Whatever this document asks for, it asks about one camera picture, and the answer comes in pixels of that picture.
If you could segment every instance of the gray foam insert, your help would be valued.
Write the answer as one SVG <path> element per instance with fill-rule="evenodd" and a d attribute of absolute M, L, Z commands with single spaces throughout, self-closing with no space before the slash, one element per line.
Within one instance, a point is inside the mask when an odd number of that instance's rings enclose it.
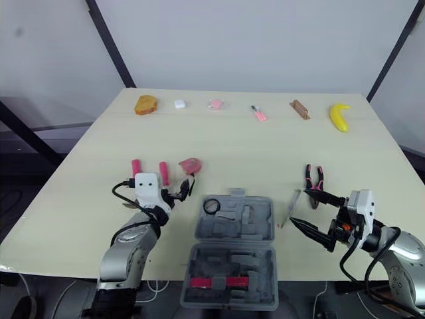
<path fill-rule="evenodd" d="M 214 215 L 205 213 L 203 205 L 199 214 L 195 237 L 202 241 L 241 242 L 274 240 L 272 201 L 266 197 L 211 195 L 220 210 Z"/>

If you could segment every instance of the red tool handle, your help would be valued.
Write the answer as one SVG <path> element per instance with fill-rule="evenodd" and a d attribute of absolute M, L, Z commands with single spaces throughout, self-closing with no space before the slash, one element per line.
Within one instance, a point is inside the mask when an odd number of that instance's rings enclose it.
<path fill-rule="evenodd" d="M 131 161 L 131 167 L 133 168 L 133 178 L 137 173 L 141 173 L 140 159 L 133 159 Z"/>
<path fill-rule="evenodd" d="M 170 185 L 170 181 L 168 180 L 168 167 L 167 163 L 165 163 L 164 161 L 159 163 L 159 172 L 161 173 L 162 184 L 164 186 Z"/>
<path fill-rule="evenodd" d="M 199 278 L 193 277 L 189 283 L 190 288 L 211 288 L 213 284 L 212 278 Z M 226 287 L 248 287 L 250 284 L 250 277 L 226 277 Z"/>

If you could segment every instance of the tool case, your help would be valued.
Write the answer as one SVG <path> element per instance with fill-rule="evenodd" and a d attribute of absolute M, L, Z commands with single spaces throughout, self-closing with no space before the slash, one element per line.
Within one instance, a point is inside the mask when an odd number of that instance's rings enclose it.
<path fill-rule="evenodd" d="M 208 211 L 215 205 L 216 211 Z M 180 303 L 188 308 L 273 311 L 278 277 L 272 200 L 231 195 L 203 199 Z"/>

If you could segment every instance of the yellow banana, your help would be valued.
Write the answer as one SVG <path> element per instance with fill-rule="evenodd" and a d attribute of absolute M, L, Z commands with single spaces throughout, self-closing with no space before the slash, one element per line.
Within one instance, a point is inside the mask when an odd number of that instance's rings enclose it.
<path fill-rule="evenodd" d="M 331 116 L 332 122 L 335 124 L 338 130 L 341 132 L 348 132 L 348 124 L 344 120 L 343 116 L 341 115 L 341 110 L 349 109 L 350 105 L 340 104 L 336 103 L 334 106 L 331 107 L 331 111 L 329 115 Z"/>

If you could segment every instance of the white cable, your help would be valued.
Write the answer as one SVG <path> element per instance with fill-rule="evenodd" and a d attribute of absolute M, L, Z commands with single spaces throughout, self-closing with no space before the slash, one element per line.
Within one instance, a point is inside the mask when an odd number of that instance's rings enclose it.
<path fill-rule="evenodd" d="M 154 300 L 155 300 L 155 298 L 157 298 L 157 295 L 158 295 L 158 280 L 156 280 L 156 290 L 155 290 L 155 296 L 153 296 L 153 298 L 150 298 L 150 299 L 148 299 L 148 300 L 136 300 L 136 301 L 135 301 L 135 303 L 136 303 L 136 304 L 141 304 L 141 303 L 143 303 L 143 302 L 151 302 L 151 301 L 154 301 Z"/>
<path fill-rule="evenodd" d="M 52 316 L 50 317 L 50 319 L 54 319 L 54 315 L 56 314 L 56 311 L 58 310 L 60 301 L 62 300 L 62 298 L 64 298 L 64 295 L 66 294 L 66 292 L 72 287 L 74 286 L 74 284 L 76 283 L 76 281 L 72 282 L 72 284 L 70 284 L 69 286 L 67 286 L 65 288 L 65 290 L 62 292 L 62 294 L 60 294 L 58 301 L 56 302 L 56 304 L 54 305 L 53 308 L 53 312 L 52 312 Z"/>
<path fill-rule="evenodd" d="M 357 293 L 357 296 L 359 297 L 359 300 L 360 300 L 360 302 L 361 302 L 361 304 L 363 305 L 363 308 L 364 309 L 366 309 L 366 311 L 373 317 L 373 318 L 375 318 L 375 319 L 380 319 L 380 318 L 378 318 L 378 317 L 376 317 L 367 307 L 366 307 L 366 305 L 365 305 L 365 303 L 363 302 L 363 300 L 362 300 L 362 298 L 360 297 L 360 294 L 359 293 Z"/>
<path fill-rule="evenodd" d="M 28 296 L 30 296 L 31 294 L 29 292 L 29 286 L 28 286 L 27 280 L 25 279 L 25 277 L 22 274 L 18 274 L 18 275 L 21 277 L 22 281 L 24 282 L 25 288 L 27 289 L 27 294 L 28 294 Z"/>
<path fill-rule="evenodd" d="M 165 284 L 165 286 L 159 289 L 158 292 L 163 292 L 168 287 L 169 283 L 170 283 L 169 280 L 167 280 L 167 283 Z M 150 289 L 150 291 L 156 292 L 156 290 L 151 287 L 151 284 L 149 283 L 149 281 L 147 281 L 147 287 Z"/>
<path fill-rule="evenodd" d="M 317 298 L 319 298 L 319 296 L 321 296 L 322 294 L 324 294 L 327 290 L 327 282 L 325 282 L 325 289 L 321 292 L 319 292 L 318 294 L 316 294 L 316 298 L 314 298 L 314 305 L 313 305 L 313 319 L 315 319 L 315 315 L 316 315 L 316 304 L 317 304 Z"/>

